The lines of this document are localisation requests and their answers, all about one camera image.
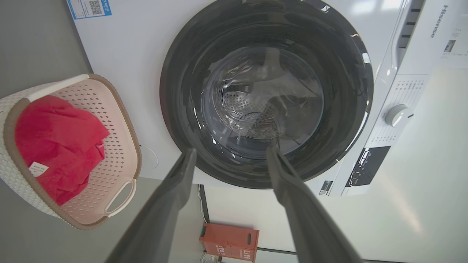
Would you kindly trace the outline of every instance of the laundry basket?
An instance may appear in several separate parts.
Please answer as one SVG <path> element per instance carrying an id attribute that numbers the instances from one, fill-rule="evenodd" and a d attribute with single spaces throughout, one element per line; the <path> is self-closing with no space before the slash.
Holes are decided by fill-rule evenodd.
<path id="1" fill-rule="evenodd" d="M 15 143 L 15 126 L 29 103 L 53 95 L 75 108 L 91 112 L 110 135 L 104 142 L 105 159 L 89 174 L 87 187 L 59 206 L 29 171 Z M 141 152 L 117 91 L 105 78 L 83 74 L 64 81 L 48 83 L 0 99 L 0 178 L 28 203 L 78 229 L 93 229 L 124 209 L 133 198 L 141 169 Z M 108 211 L 120 191 L 128 184 L 127 199 Z"/>

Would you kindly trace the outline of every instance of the red box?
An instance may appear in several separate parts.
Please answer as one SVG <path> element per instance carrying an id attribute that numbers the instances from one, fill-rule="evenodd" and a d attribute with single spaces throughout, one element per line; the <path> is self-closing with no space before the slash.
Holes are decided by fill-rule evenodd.
<path id="1" fill-rule="evenodd" d="M 255 262 L 259 230 L 217 224 L 203 224 L 205 235 L 200 237 L 211 255 Z"/>

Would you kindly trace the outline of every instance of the red cloth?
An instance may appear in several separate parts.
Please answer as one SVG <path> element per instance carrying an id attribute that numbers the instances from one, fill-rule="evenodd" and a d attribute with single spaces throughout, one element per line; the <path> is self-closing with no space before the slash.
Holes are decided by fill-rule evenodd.
<path id="1" fill-rule="evenodd" d="M 88 184 L 89 172 L 104 159 L 109 132 L 91 113 L 51 95 L 32 102 L 18 118 L 15 141 L 26 165 L 49 168 L 36 179 L 63 205 Z"/>

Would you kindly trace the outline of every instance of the brand logo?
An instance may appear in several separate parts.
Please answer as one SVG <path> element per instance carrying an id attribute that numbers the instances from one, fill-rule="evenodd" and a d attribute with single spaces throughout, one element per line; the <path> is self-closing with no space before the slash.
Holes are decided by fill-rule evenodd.
<path id="1" fill-rule="evenodd" d="M 444 6 L 444 9 L 442 9 L 442 12 L 440 12 L 439 19 L 437 20 L 436 26 L 434 27 L 434 30 L 432 31 L 431 38 L 436 35 L 437 28 L 439 28 L 440 20 L 444 16 L 445 12 L 447 12 L 447 7 L 448 6 Z"/>

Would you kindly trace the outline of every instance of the white washing machine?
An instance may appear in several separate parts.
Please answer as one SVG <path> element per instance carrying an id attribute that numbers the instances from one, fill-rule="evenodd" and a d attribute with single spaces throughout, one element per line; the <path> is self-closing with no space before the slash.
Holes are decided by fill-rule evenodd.
<path id="1" fill-rule="evenodd" d="M 163 179 L 179 148 L 193 146 L 194 183 L 267 189 L 262 149 L 274 144 L 321 196 L 370 187 L 413 116 L 459 5 L 68 3 L 94 73 L 114 84 L 132 119 L 143 152 L 140 176 Z"/>

